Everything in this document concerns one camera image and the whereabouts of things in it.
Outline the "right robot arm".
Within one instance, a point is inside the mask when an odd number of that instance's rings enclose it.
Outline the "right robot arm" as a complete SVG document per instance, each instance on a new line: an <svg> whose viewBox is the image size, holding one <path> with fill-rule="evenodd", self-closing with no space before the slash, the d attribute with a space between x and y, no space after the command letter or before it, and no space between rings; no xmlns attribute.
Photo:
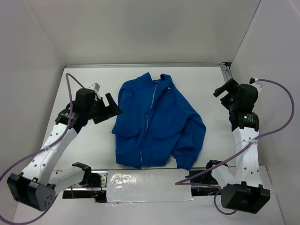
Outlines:
<svg viewBox="0 0 300 225"><path fill-rule="evenodd" d="M205 180L218 183L221 188L223 208L256 214L270 199L260 176L258 160L259 117L253 112L254 104L261 91L259 84L238 84L230 79L217 88L213 95L218 97L224 91L221 104L229 111L236 151L243 153L236 157L236 172L232 174L228 165L205 171Z"/></svg>

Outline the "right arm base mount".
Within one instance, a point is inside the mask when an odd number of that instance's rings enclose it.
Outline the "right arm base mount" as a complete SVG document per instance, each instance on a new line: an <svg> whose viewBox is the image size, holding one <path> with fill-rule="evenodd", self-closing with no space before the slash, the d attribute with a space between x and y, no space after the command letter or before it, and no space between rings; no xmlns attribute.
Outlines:
<svg viewBox="0 0 300 225"><path fill-rule="evenodd" d="M217 181L211 177L209 174L205 174L203 176L192 179L190 182L192 183L201 183L201 184L209 184L209 185L217 185ZM218 192L218 188L207 187L207 186L192 186L191 187L191 195L192 196L209 196L215 195Z"/></svg>

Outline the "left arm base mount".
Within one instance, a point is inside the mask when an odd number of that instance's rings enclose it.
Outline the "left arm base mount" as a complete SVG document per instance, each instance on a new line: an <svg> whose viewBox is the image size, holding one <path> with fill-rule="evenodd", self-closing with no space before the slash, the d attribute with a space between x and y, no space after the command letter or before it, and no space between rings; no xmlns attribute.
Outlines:
<svg viewBox="0 0 300 225"><path fill-rule="evenodd" d="M92 199L96 203L107 203L108 170L92 170L92 177L83 186L79 183L65 189L62 199Z"/></svg>

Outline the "blue zip jacket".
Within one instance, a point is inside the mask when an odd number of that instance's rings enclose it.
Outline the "blue zip jacket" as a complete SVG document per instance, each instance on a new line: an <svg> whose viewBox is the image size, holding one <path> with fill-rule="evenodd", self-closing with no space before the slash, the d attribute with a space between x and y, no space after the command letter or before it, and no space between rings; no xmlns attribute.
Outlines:
<svg viewBox="0 0 300 225"><path fill-rule="evenodd" d="M174 85L171 76L153 80L149 73L123 83L118 93L115 157L119 165L164 166L173 157L190 170L204 143L206 126Z"/></svg>

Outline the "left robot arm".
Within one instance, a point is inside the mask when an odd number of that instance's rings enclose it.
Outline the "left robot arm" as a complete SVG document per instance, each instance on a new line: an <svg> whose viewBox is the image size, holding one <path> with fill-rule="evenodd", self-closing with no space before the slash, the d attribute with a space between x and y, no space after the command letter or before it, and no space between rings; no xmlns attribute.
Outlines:
<svg viewBox="0 0 300 225"><path fill-rule="evenodd" d="M68 187L74 184L87 187L92 183L91 167L80 162L73 163L70 169L59 174L53 175L52 172L65 149L89 120L98 124L123 113L110 93L105 96L108 106L93 89L81 88L76 92L75 100L58 114L44 150L19 174L8 177L7 184L16 201L45 211Z"/></svg>

